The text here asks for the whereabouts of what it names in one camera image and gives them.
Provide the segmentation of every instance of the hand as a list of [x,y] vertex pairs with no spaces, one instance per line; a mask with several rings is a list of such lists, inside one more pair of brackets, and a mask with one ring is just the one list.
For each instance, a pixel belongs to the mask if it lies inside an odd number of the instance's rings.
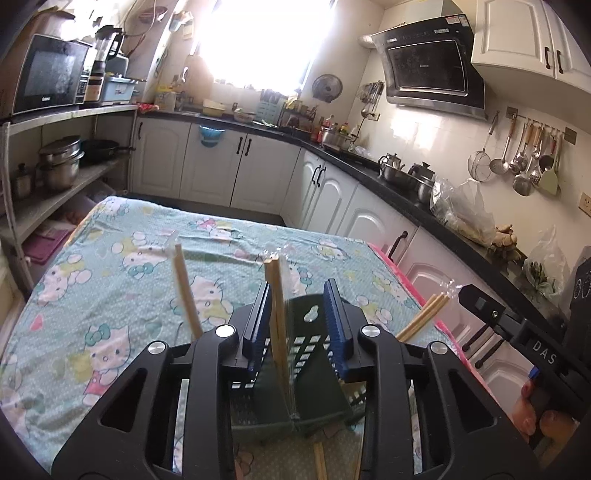
[[[519,430],[524,440],[529,443],[530,437],[536,430],[536,416],[534,407],[529,402],[529,397],[534,391],[535,385],[528,380],[521,387],[521,396],[515,403],[511,420],[513,425]],[[552,440],[550,447],[543,453],[540,462],[542,465],[548,465],[558,453],[564,448],[571,438],[576,423],[566,413],[554,410],[545,411],[540,418],[540,430],[545,437]]]

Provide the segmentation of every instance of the hello kitty tablecloth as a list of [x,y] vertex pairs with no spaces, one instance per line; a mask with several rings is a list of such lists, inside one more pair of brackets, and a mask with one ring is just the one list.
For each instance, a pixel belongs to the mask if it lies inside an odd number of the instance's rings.
[[[0,364],[2,411],[46,469],[149,342],[190,341],[164,250],[173,234],[183,244],[204,330],[226,323],[236,308],[253,302],[264,280],[262,261],[277,248],[290,259],[296,296],[321,293],[324,282],[335,278],[347,301],[392,333],[420,309],[407,280],[399,281],[386,259],[364,242],[109,197],[76,229],[36,286]],[[435,327],[423,329],[413,342],[433,340],[453,346]],[[327,464],[348,471],[361,432],[362,426],[325,430]],[[236,446],[239,475],[273,478],[279,468],[285,470],[282,478],[314,478],[311,443],[295,439],[282,448],[287,441],[265,449]],[[302,459],[299,452],[311,456]],[[175,466],[181,456],[179,436]]]

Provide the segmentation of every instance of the upper cabinet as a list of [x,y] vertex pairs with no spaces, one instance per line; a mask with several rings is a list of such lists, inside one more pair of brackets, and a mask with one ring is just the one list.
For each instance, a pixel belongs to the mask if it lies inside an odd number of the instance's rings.
[[591,132],[591,66],[543,0],[477,0],[472,64],[500,98]]
[[473,64],[513,67],[553,77],[551,46],[541,0],[478,1]]

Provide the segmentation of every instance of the blender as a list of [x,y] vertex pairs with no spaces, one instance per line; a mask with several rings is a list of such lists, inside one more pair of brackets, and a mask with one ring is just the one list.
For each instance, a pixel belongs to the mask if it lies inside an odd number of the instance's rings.
[[86,94],[84,95],[84,106],[100,106],[100,91],[103,88],[105,79],[105,64],[107,60],[113,59],[119,53],[123,43],[123,29],[113,25],[105,25],[96,32],[95,49],[96,59],[92,65]]

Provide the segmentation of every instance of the finger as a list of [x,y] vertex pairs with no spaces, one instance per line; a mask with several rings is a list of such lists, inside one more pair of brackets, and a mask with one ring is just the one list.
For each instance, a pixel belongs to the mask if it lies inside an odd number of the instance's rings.
[[558,445],[566,445],[575,428],[574,420],[566,413],[548,410],[540,418],[540,430]]
[[534,388],[535,385],[533,380],[528,380],[523,384],[523,387],[521,387],[521,396],[523,398],[529,398],[531,393],[534,391]]
[[523,397],[517,399],[511,415],[513,425],[521,433],[533,435],[535,433],[535,410]]

